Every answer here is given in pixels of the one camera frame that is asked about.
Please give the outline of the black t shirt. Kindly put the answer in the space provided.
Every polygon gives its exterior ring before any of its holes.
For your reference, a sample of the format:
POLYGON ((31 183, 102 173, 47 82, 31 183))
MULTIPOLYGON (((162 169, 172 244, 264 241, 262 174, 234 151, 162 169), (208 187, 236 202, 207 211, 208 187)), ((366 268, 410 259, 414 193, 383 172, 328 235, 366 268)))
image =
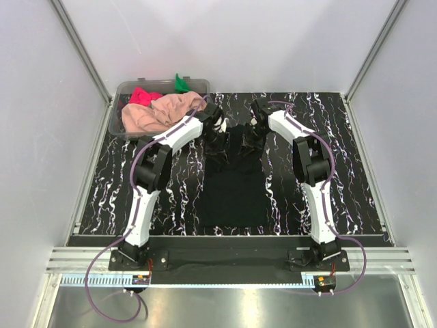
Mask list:
POLYGON ((242 153, 244 127, 227 130, 227 162, 207 155, 203 190, 195 208, 203 228, 256 228, 267 223, 263 149, 242 153))

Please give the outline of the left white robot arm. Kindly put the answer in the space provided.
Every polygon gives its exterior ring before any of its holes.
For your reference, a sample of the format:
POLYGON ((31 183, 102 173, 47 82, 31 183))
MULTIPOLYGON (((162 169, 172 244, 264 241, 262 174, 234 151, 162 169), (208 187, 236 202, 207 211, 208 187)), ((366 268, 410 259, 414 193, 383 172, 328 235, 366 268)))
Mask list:
POLYGON ((223 110, 209 102, 204 110, 190 110, 168 131, 140 138, 129 175, 133 192, 130 216, 122 241, 117 244, 130 269, 138 271, 150 263, 147 258, 150 224, 158 196, 171 177, 173 156, 186 144, 202 138, 207 150, 224 159, 226 127, 223 110))

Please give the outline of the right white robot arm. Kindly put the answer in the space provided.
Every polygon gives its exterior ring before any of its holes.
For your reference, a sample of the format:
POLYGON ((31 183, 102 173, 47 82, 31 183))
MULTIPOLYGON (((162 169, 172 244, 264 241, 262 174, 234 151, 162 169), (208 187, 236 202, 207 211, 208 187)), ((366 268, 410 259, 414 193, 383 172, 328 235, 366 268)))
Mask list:
POLYGON ((311 219, 311 246, 298 260, 297 267, 311 265, 325 271, 341 254, 339 235, 333 221, 330 182, 335 173, 335 160, 328 136, 298 122, 291 115, 288 102, 257 98, 251 104, 252 118, 244 127, 241 153, 249 155, 264 149, 268 133, 274 132, 292 145, 292 169, 307 195, 311 219))

